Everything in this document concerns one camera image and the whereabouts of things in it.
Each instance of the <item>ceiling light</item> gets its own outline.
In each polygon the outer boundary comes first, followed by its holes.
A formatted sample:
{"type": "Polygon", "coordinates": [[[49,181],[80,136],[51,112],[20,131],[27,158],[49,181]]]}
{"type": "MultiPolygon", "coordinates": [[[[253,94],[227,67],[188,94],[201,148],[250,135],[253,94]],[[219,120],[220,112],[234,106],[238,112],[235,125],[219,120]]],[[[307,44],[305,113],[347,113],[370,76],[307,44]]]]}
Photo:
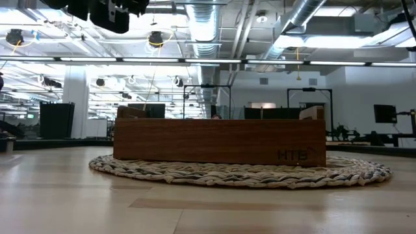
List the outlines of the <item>ceiling light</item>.
{"type": "Polygon", "coordinates": [[[202,58],[190,58],[190,59],[185,59],[185,62],[190,62],[190,63],[234,63],[234,64],[238,64],[241,63],[240,59],[202,59],[202,58]]]}
{"type": "Polygon", "coordinates": [[[73,62],[116,62],[116,58],[60,58],[62,61],[73,61],[73,62]]]}
{"type": "Polygon", "coordinates": [[[27,114],[26,111],[3,111],[6,114],[27,114]]]}
{"type": "Polygon", "coordinates": [[[329,62],[311,61],[311,65],[332,65],[332,66],[364,66],[365,62],[329,62]]]}
{"type": "Polygon", "coordinates": [[[176,58],[123,58],[124,62],[179,62],[176,58]]]}
{"type": "Polygon", "coordinates": [[[53,61],[53,57],[2,56],[0,60],[53,61]]]}
{"type": "Polygon", "coordinates": [[[412,62],[373,62],[371,64],[371,66],[416,68],[416,63],[412,63],[412,62]]]}
{"type": "Polygon", "coordinates": [[[290,61],[290,60],[248,60],[249,64],[286,64],[286,65],[302,65],[303,61],[290,61]]]}

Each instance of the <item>pipe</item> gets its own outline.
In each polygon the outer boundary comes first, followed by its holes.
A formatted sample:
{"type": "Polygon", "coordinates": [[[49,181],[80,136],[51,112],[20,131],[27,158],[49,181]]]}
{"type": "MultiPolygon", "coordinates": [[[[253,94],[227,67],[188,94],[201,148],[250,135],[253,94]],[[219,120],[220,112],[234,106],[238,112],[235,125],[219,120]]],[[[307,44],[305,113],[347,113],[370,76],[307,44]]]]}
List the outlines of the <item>pipe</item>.
{"type": "MultiPolygon", "coordinates": [[[[189,16],[189,31],[192,40],[196,42],[217,42],[219,7],[216,5],[186,5],[189,16]]],[[[194,44],[196,58],[216,58],[218,46],[215,44],[194,44]]],[[[198,81],[200,85],[213,84],[217,68],[198,66],[198,81]]],[[[205,105],[207,117],[211,117],[211,90],[202,88],[201,97],[205,105]]]]}
{"type": "Polygon", "coordinates": [[[237,50],[237,46],[239,44],[239,40],[240,40],[240,35],[242,32],[242,26],[244,25],[244,19],[247,15],[247,10],[248,10],[248,4],[249,4],[250,0],[244,0],[244,3],[242,5],[242,10],[241,10],[241,19],[239,24],[237,25],[237,32],[235,33],[235,37],[234,37],[234,42],[233,42],[233,48],[231,49],[231,55],[230,58],[234,58],[234,54],[237,50]]]}
{"type": "MultiPolygon", "coordinates": [[[[289,13],[287,21],[278,22],[279,32],[276,41],[269,47],[267,52],[261,57],[265,60],[278,59],[285,51],[285,48],[279,45],[278,39],[281,33],[296,27],[304,27],[326,0],[296,0],[293,4],[292,11],[289,13]]],[[[276,71],[275,67],[269,65],[259,65],[255,68],[257,72],[276,71]]]]}
{"type": "Polygon", "coordinates": [[[252,24],[254,21],[255,13],[257,12],[257,7],[260,4],[260,0],[255,0],[254,4],[252,6],[252,11],[250,13],[250,18],[248,19],[248,23],[246,25],[246,30],[244,30],[244,34],[242,35],[241,39],[241,45],[239,48],[239,51],[237,52],[237,58],[240,58],[242,55],[242,50],[244,49],[244,46],[246,45],[248,34],[250,33],[250,29],[252,28],[252,24]]]}

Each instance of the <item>braided rug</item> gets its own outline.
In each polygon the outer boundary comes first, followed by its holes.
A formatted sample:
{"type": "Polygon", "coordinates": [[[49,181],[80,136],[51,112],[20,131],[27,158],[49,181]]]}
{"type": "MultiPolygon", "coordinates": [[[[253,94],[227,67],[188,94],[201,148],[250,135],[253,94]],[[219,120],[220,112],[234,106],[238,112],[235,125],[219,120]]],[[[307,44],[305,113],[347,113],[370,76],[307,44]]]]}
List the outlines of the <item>braided rug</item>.
{"type": "Polygon", "coordinates": [[[116,176],[165,180],[167,183],[290,189],[365,185],[393,173],[375,162],[327,156],[327,167],[216,164],[198,162],[121,161],[112,155],[92,159],[90,167],[116,176]]]}

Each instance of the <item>metal frame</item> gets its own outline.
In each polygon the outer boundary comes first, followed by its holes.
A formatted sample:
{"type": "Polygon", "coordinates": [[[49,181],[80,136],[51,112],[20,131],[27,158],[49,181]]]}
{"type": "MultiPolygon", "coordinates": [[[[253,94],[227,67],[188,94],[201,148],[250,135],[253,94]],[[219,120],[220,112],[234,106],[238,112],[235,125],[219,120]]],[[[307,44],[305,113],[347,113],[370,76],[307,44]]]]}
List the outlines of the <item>metal frame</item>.
{"type": "Polygon", "coordinates": [[[330,109],[331,109],[331,137],[333,140],[333,109],[332,109],[332,88],[288,88],[286,89],[287,98],[287,115],[289,116],[290,100],[289,94],[291,90],[300,90],[302,92],[328,91],[330,93],[330,109]]]}
{"type": "Polygon", "coordinates": [[[153,66],[189,66],[189,64],[268,64],[300,66],[364,66],[383,68],[416,68],[416,62],[344,62],[318,60],[259,60],[244,58],[155,58],[155,57],[43,57],[43,56],[2,56],[0,61],[32,62],[41,64],[78,64],[78,65],[153,65],[153,66]]]}
{"type": "Polygon", "coordinates": [[[229,119],[231,119],[231,85],[215,85],[215,84],[201,84],[201,85],[196,85],[196,84],[190,84],[190,85],[184,85],[183,86],[183,110],[182,110],[182,119],[185,119],[185,96],[186,94],[186,89],[188,87],[200,87],[200,88],[223,88],[223,87],[227,87],[229,90],[229,96],[228,96],[228,101],[229,101],[229,108],[228,108],[228,116],[229,119]]]}

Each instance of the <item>wall vent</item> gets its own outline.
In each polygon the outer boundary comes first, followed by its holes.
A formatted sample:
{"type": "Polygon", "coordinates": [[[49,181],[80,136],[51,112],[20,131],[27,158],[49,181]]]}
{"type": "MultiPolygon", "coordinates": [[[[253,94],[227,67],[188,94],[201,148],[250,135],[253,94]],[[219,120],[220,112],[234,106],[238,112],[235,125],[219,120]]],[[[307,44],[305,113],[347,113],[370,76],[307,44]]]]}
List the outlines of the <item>wall vent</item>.
{"type": "Polygon", "coordinates": [[[318,79],[317,78],[310,78],[309,79],[309,85],[310,86],[317,86],[318,85],[318,79]]]}
{"type": "Polygon", "coordinates": [[[260,85],[268,85],[268,78],[260,78],[260,85]]]}

